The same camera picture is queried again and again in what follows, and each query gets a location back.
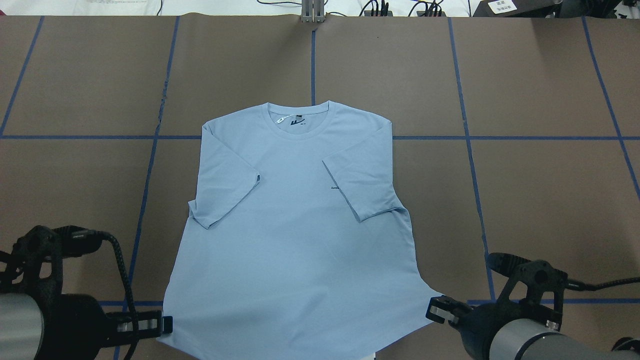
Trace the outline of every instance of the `metal bracket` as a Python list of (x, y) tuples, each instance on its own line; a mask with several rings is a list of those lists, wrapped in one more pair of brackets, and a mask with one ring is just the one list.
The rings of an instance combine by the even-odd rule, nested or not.
[(324, 0), (302, 0), (302, 22), (324, 22)]

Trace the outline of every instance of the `crew neckline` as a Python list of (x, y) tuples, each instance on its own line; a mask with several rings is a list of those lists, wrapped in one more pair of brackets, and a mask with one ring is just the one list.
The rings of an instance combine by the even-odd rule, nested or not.
[[(281, 106), (276, 104), (271, 104), (270, 102), (264, 103), (262, 106), (262, 118), (267, 122), (267, 126), (278, 136), (290, 140), (305, 140), (322, 133), (324, 129), (329, 125), (329, 123), (333, 120), (333, 114), (335, 113), (336, 103), (333, 101), (325, 101), (322, 104), (313, 105), (313, 106), (301, 106), (301, 107), (290, 107), (290, 106)], [(311, 115), (326, 112), (326, 116), (322, 120), (320, 125), (316, 126), (311, 131), (302, 134), (292, 134), (280, 129), (273, 120), (271, 120), (271, 115), (269, 113), (276, 113), (279, 115)]]

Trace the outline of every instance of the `white sticker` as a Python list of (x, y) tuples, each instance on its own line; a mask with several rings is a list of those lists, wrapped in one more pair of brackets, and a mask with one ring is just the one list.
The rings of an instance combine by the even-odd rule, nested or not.
[(489, 7), (493, 13), (506, 13), (518, 9), (511, 0), (492, 1), (489, 3)]

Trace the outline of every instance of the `folded sleeve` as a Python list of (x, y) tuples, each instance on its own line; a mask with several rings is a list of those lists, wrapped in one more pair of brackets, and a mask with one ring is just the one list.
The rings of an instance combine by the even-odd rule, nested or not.
[(208, 229), (232, 211), (259, 181), (260, 174), (205, 124), (196, 198), (189, 201), (189, 215)]
[(323, 163), (359, 221), (404, 209), (393, 185), (390, 122), (365, 140), (327, 156)]

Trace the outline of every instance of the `t-shirt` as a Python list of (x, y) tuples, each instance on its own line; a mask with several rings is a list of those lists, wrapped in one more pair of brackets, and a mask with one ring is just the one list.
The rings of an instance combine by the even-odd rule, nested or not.
[(160, 341), (201, 359), (354, 360), (430, 321), (391, 123), (328, 101), (202, 127)]

